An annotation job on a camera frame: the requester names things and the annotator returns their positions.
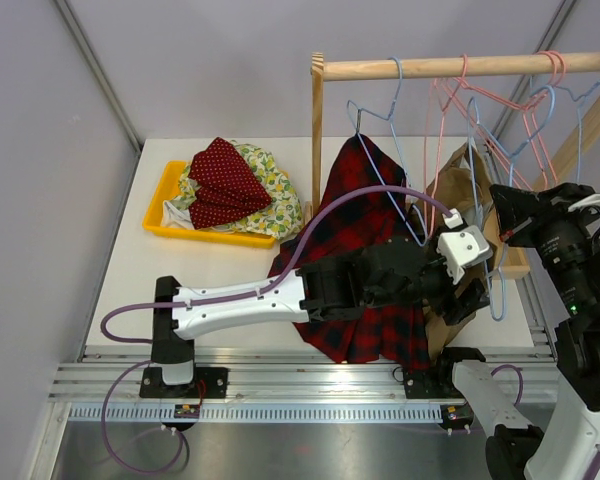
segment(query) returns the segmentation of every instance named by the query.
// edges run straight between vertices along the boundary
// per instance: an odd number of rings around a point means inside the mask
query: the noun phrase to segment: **floral fabric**
[[[213,227],[214,230],[262,233],[278,240],[299,232],[303,224],[300,199],[289,178],[276,166],[273,155],[255,145],[235,141],[231,141],[231,144],[247,162],[272,202],[268,207],[238,221]],[[190,170],[191,164],[188,164],[178,180],[180,193],[170,202],[177,210],[186,213],[196,200],[196,191],[200,188],[195,180],[189,178]]]

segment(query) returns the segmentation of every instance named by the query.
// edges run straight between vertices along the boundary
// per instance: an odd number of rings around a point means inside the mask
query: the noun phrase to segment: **red plaid shirt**
[[[403,185],[402,169],[370,139],[364,136],[363,139],[385,183]],[[347,192],[379,183],[360,141],[352,137],[343,145],[331,168],[320,210]],[[398,205],[404,205],[403,195],[395,195],[395,199]],[[283,270],[303,234],[304,230],[280,246],[280,254],[274,259],[269,276]],[[357,197],[333,211],[316,227],[295,266],[300,267],[325,255],[382,243],[393,235],[406,236],[408,230],[387,195]],[[367,309],[363,317],[355,321],[299,323],[295,326],[305,342],[335,362],[364,363],[382,355],[412,371],[429,367],[421,305]]]

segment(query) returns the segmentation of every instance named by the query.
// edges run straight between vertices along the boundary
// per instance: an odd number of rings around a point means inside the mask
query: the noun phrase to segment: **white wall panel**
[[[71,0],[140,135],[172,138],[310,135],[311,52],[333,61],[530,53],[559,3]],[[508,95],[515,81],[480,83]],[[324,134],[351,133],[347,99],[386,109],[394,85],[326,85]],[[427,88],[426,80],[405,85],[400,134],[423,133]],[[499,111],[484,104],[483,118]],[[363,128],[389,133],[377,121]],[[449,134],[465,131],[451,115]]]
[[[47,0],[0,2],[0,479],[75,358],[133,154]]]

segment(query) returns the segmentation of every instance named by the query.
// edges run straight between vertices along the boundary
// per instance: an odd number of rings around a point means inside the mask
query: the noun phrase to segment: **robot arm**
[[[366,308],[426,299],[448,324],[456,324],[488,302],[477,279],[459,295],[456,290],[464,269],[489,258],[491,247],[480,230],[462,224],[457,213],[449,220],[451,228],[425,248],[394,237],[306,264],[273,290],[264,289],[262,282],[195,289],[173,277],[158,279],[156,302],[185,306],[154,311],[151,359],[158,366],[150,368],[160,370],[166,390],[190,385],[197,337],[254,323],[355,320]],[[228,296],[235,300],[226,301]]]
[[[558,402],[543,435],[483,363],[455,363],[453,385],[489,437],[494,479],[600,480],[600,195],[569,183],[540,193],[494,185],[491,193],[501,238],[536,249],[569,314],[556,328]]]

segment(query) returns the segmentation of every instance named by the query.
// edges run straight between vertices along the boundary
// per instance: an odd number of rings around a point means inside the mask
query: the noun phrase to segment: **white tabletop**
[[[153,235],[142,228],[142,219],[167,162],[190,160],[204,150],[212,139],[150,139],[144,146],[136,176],[129,194],[118,237],[107,269],[95,316],[87,338],[88,346],[111,345],[114,342],[100,333],[100,319],[114,308],[130,303],[151,302],[156,278],[174,276],[182,285],[217,287],[264,279],[273,258],[271,250],[221,245],[206,242],[169,239]],[[289,173],[301,199],[311,196],[311,139],[258,138],[238,139],[270,150],[277,165]],[[345,138],[325,138],[322,150],[322,185]],[[374,139],[389,156],[396,158],[393,142]],[[422,186],[423,139],[401,138],[410,177],[415,187]],[[446,138],[442,162],[465,139]],[[429,179],[435,168],[436,142],[428,143]],[[499,285],[494,294],[499,305]],[[123,314],[110,322],[112,333],[126,337],[151,337],[152,312]],[[507,317],[496,323],[488,309],[477,317],[454,340],[454,345],[476,347],[531,347],[533,341],[520,302],[515,282],[507,281]],[[253,349],[287,349],[317,352],[304,343],[291,324],[264,323],[213,332],[196,339],[196,345]]]

